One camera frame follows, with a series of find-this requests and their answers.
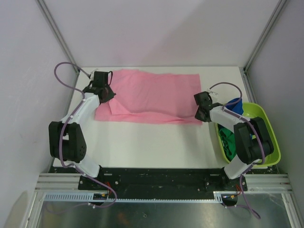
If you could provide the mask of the pink t shirt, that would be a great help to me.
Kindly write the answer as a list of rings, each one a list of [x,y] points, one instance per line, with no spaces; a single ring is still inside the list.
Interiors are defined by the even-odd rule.
[[[195,119],[194,95],[201,92],[199,74],[155,74],[138,69],[113,72],[115,96],[100,104],[95,120],[141,124],[201,125]]]

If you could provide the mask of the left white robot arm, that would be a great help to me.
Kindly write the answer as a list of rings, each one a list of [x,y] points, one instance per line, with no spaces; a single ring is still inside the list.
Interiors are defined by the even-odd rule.
[[[51,156],[60,160],[62,167],[72,167],[83,176],[90,176],[88,184],[99,190],[104,186],[105,178],[99,175],[100,166],[86,154],[82,126],[100,104],[113,99],[116,93],[110,87],[113,71],[94,71],[89,78],[91,80],[83,90],[74,88],[81,94],[81,100],[72,113],[49,124],[49,146]]]

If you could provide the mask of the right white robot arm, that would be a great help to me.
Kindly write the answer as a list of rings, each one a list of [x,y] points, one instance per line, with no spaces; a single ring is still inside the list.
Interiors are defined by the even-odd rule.
[[[231,190],[236,185],[236,178],[252,168],[256,163],[264,162],[274,152],[274,145],[260,117],[247,118],[239,115],[220,103],[213,103],[208,92],[194,95],[198,106],[195,118],[202,122],[214,122],[234,134],[236,156],[223,168],[219,185],[223,190]]]

